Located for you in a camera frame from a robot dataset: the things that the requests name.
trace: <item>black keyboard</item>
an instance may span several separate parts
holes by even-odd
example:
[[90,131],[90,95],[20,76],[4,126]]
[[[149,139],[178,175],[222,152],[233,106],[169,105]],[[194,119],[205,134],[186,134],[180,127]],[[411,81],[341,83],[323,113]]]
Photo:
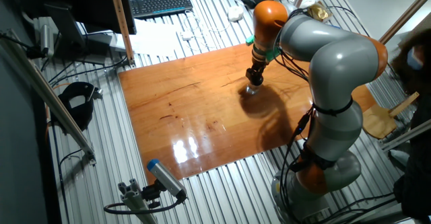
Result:
[[184,12],[193,6],[190,0],[133,0],[132,13],[135,18],[149,18]]

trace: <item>gray robotic arm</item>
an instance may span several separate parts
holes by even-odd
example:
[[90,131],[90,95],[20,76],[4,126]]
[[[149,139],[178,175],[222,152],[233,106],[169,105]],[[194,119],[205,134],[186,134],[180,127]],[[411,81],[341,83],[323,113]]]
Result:
[[[261,11],[273,10],[259,8],[259,13]],[[255,16],[255,27],[265,31],[269,23],[261,21]],[[295,173],[278,173],[272,184],[274,199],[283,208],[277,186],[285,178],[281,175],[287,174],[288,202],[293,211],[298,211],[309,209],[310,201],[351,184],[360,175],[360,163],[348,151],[362,128],[362,110],[353,101],[352,91],[383,72],[387,51],[384,45],[371,38],[323,24],[306,15],[289,18],[281,28],[279,39],[286,54],[310,62],[308,80],[315,117],[304,145],[306,154],[299,158],[308,164],[302,164]]]

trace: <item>wooden board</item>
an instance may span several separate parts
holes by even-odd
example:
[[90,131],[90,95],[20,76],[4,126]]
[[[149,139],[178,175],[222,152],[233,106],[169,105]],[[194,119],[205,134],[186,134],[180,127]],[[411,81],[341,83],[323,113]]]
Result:
[[[120,73],[143,165],[158,158],[181,179],[285,145],[310,108],[308,84],[271,63],[250,96],[250,66],[242,44]],[[376,103],[365,85],[353,98],[362,111]]]

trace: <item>white cable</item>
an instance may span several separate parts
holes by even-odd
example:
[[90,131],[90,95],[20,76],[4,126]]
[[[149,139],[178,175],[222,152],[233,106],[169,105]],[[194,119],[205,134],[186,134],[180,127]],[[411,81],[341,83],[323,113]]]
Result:
[[22,17],[24,17],[24,19],[28,22],[28,23],[30,23],[30,24],[32,24],[32,25],[34,25],[34,22],[33,22],[33,20],[32,19],[30,19],[29,17],[28,17],[28,15],[27,15],[27,13],[26,12],[22,12]]
[[[185,25],[185,27],[188,31],[192,32],[193,38],[196,39],[197,43],[206,47],[208,50],[210,48],[222,48],[222,46],[218,43],[216,43],[215,46],[210,46],[208,43],[198,40],[198,38],[205,39],[205,36],[211,36],[210,32],[213,32],[213,33],[224,32],[231,26],[232,22],[229,22],[229,24],[227,26],[225,26],[223,29],[208,28],[208,27],[201,24],[201,22],[202,22],[201,19],[199,17],[197,17],[192,11],[186,10],[185,14],[186,14],[186,18],[183,20],[183,24]],[[196,23],[195,27],[192,26],[193,23],[191,22],[191,19],[194,19],[194,21]],[[192,48],[191,46],[189,46],[187,44],[186,44],[186,46],[188,48],[190,48],[191,50],[201,51],[200,47],[198,49],[196,49],[196,48]]]

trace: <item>robot end effector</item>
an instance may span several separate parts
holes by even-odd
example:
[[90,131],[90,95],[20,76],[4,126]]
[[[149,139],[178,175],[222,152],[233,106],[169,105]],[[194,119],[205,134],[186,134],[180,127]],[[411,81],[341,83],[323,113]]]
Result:
[[[291,54],[290,56],[294,59],[299,59],[301,61],[310,61],[311,57],[320,47],[332,41],[336,41],[351,35],[362,37],[362,35],[359,34],[346,32],[338,28],[322,24],[321,22],[315,21],[309,17],[306,17],[305,15],[301,15],[301,17],[308,18],[311,22],[314,23],[305,23],[307,24],[306,26],[301,26],[301,30],[297,31],[300,33],[296,33],[296,35],[302,35],[299,35],[299,37],[301,37],[301,40],[295,40],[297,38],[290,38],[290,36],[292,35],[292,32],[294,32],[296,28],[299,27],[300,24],[303,24],[303,22],[305,21],[304,18],[302,18],[301,20],[299,20],[298,18],[298,22],[295,23],[289,22],[289,28],[286,28],[285,24],[291,18],[289,18],[288,9],[283,4],[276,1],[263,1],[256,6],[255,12],[253,14],[253,25],[255,29],[255,37],[252,50],[253,65],[251,68],[246,70],[246,77],[250,80],[251,85],[259,86],[262,84],[262,73],[265,67],[269,64],[270,60],[272,60],[273,58],[274,42],[275,40],[277,40],[278,36],[280,36],[281,46],[283,46],[282,44],[286,45],[286,42],[291,42],[291,39],[295,41],[295,45],[288,45],[288,47],[299,47],[302,52],[299,52],[298,54],[297,51],[297,53]],[[328,32],[317,34],[317,32],[320,32],[321,29],[323,31],[328,30]],[[369,41],[371,41],[377,51],[378,72],[375,75],[376,79],[385,70],[385,67],[387,65],[387,50],[386,47],[380,42],[367,36],[363,37],[369,39]]]
[[267,53],[272,52],[274,41],[279,31],[288,20],[288,11],[283,4],[276,1],[260,2],[253,14],[255,41],[252,51],[251,68],[247,69],[246,77],[254,86],[263,82],[263,70],[268,65]]

